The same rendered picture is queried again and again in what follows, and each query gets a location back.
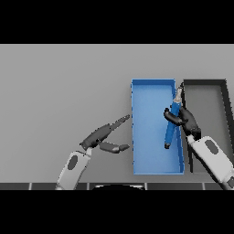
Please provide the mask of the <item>blue bin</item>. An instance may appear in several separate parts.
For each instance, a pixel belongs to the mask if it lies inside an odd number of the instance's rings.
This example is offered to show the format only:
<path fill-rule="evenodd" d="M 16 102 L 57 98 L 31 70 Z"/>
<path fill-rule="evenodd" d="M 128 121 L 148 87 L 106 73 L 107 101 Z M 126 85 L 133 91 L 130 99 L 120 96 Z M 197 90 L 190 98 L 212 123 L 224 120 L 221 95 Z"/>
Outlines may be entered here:
<path fill-rule="evenodd" d="M 176 126 L 172 143 L 165 149 L 168 121 L 164 110 L 176 95 L 174 79 L 132 79 L 133 173 L 182 175 L 185 170 L 181 129 Z"/>

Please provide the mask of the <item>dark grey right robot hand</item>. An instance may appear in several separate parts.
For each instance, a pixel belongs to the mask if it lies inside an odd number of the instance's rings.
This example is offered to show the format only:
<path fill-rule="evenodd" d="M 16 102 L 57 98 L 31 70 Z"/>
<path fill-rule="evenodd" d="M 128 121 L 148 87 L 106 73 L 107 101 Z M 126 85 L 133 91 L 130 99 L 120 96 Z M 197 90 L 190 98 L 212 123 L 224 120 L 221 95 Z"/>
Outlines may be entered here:
<path fill-rule="evenodd" d="M 194 115 L 188 109 L 181 107 L 178 115 L 175 116 L 168 108 L 165 108 L 164 117 L 172 124 L 182 126 L 186 136 L 192 135 L 196 141 L 201 138 L 201 129 L 198 127 Z"/>

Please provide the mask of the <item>blue pipe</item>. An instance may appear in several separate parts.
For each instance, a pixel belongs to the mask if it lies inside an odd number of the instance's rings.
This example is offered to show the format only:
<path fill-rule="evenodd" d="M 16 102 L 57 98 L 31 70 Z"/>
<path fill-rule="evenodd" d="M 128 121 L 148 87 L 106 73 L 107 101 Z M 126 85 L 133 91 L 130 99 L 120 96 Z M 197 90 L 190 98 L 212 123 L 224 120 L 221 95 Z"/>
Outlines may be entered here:
<path fill-rule="evenodd" d="M 174 130 L 176 126 L 179 123 L 181 123 L 181 120 L 179 118 L 179 111 L 182 103 L 182 97 L 181 97 L 182 90 L 183 90 L 182 87 L 177 88 L 176 95 L 173 99 L 170 108 L 165 108 L 164 111 L 164 117 L 168 120 L 168 125 L 165 133 L 165 149 L 170 148 L 174 135 Z"/>

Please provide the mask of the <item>dark grey bin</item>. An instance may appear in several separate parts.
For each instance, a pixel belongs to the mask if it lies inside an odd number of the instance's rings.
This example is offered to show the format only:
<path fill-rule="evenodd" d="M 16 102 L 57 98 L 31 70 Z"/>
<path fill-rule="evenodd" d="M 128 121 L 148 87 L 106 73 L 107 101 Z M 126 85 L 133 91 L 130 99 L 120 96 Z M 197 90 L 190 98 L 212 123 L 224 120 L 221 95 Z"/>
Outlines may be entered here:
<path fill-rule="evenodd" d="M 193 113 L 201 136 L 212 137 L 234 163 L 234 111 L 227 82 L 222 80 L 183 80 L 183 104 Z"/>

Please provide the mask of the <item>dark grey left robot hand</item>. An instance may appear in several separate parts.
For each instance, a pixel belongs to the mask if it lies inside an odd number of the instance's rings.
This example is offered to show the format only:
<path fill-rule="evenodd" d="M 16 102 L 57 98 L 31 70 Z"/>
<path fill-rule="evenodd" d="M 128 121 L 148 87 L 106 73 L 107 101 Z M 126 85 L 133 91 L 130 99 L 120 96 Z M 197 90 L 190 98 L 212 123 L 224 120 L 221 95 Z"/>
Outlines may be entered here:
<path fill-rule="evenodd" d="M 92 132 L 89 136 L 87 136 L 81 143 L 80 146 L 87 151 L 89 148 L 95 148 L 97 146 L 100 147 L 102 151 L 118 154 L 119 152 L 127 150 L 130 145 L 129 144 L 112 144 L 109 142 L 105 142 L 105 139 L 117 129 L 121 124 L 126 122 L 130 118 L 130 115 L 123 116 L 119 120 L 117 120 L 113 124 L 104 124 L 102 127 L 99 127 L 94 132 Z"/>

